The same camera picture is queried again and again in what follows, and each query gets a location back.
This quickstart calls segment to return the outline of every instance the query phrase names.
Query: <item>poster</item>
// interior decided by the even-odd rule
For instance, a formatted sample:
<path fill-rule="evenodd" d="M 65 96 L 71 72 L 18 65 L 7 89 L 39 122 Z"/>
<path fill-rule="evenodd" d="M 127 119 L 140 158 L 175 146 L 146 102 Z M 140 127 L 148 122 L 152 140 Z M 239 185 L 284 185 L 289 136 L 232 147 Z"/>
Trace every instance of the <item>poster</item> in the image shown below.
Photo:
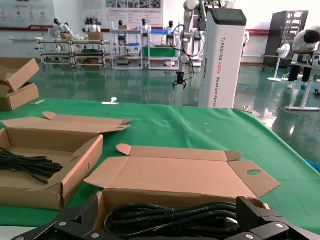
<path fill-rule="evenodd" d="M 54 18 L 53 0 L 0 0 L 0 30 L 45 32 Z"/>
<path fill-rule="evenodd" d="M 163 28 L 164 0 L 81 0 L 83 28 L 86 18 L 97 18 L 101 30 L 107 32 L 123 21 L 132 29 L 141 25 L 141 20 L 150 22 L 153 29 Z"/>

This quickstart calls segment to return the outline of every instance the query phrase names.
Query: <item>coiled black cable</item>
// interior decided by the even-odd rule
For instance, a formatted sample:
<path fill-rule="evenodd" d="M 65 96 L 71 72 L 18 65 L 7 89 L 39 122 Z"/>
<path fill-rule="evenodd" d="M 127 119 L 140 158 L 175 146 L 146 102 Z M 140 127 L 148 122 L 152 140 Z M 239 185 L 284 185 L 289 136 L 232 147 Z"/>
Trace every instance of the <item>coiled black cable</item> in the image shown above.
<path fill-rule="evenodd" d="M 51 178 L 62 168 L 59 163 L 52 162 L 46 156 L 26 157 L 0 147 L 0 170 L 23 171 L 39 182 L 47 184 L 48 181 L 39 176 Z"/>
<path fill-rule="evenodd" d="M 236 221 L 236 205 L 217 201 L 173 209 L 148 203 L 129 203 L 112 211 L 104 220 L 104 230 L 118 238 L 206 237 L 226 239 L 241 232 Z"/>

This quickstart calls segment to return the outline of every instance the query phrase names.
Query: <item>black mount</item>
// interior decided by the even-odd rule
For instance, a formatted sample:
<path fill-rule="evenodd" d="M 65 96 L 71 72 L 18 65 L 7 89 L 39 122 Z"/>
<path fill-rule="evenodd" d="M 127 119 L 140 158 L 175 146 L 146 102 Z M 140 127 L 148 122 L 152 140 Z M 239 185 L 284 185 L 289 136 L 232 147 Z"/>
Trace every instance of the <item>black mount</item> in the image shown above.
<path fill-rule="evenodd" d="M 236 217 L 244 232 L 226 240 L 320 240 L 320 236 L 292 225 L 273 210 L 254 206 L 245 197 L 236 199 Z M 12 240 L 121 240 L 93 230 L 98 218 L 98 197 L 82 207 L 67 208 L 51 223 Z M 200 237 L 136 237 L 132 240 L 216 240 Z"/>

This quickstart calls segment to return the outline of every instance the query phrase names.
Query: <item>shiny floor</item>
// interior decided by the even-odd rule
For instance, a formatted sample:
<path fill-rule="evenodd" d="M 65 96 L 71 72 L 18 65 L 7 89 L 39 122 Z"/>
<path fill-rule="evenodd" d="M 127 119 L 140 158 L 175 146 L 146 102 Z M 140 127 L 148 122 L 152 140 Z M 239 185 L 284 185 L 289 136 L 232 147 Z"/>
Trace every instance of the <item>shiny floor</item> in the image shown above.
<path fill-rule="evenodd" d="M 320 112 L 286 111 L 285 106 L 300 106 L 304 92 L 301 81 L 293 90 L 288 82 L 267 81 L 271 69 L 261 72 L 260 66 L 242 66 L 234 107 L 256 115 L 303 158 L 320 163 Z M 187 87 L 172 83 L 174 71 L 77 69 L 69 66 L 41 67 L 32 81 L 43 98 L 62 98 L 120 103 L 196 106 L 199 99 L 200 76 L 187 82 Z M 307 107 L 320 107 L 320 96 L 314 95 L 313 83 Z"/>

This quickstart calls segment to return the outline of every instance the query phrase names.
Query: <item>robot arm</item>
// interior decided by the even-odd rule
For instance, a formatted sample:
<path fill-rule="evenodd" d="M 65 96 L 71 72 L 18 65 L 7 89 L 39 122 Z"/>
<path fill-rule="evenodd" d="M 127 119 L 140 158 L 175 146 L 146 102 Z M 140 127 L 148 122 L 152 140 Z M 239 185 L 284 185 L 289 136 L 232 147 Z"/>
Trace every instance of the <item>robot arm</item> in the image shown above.
<path fill-rule="evenodd" d="M 197 1 L 197 0 L 187 0 L 184 3 L 184 16 L 183 16 L 184 29 L 180 36 L 181 55 L 179 57 L 179 69 L 177 71 L 177 79 L 173 83 L 173 88 L 175 88 L 176 85 L 183 85 L 183 89 L 186 88 L 187 86 L 184 80 L 184 77 L 185 77 L 186 65 L 189 60 L 189 57 L 186 53 L 188 51 L 189 43 L 191 40 L 190 25 L 193 19 L 194 10 L 199 9 L 200 5 L 201 5 L 200 1 Z"/>

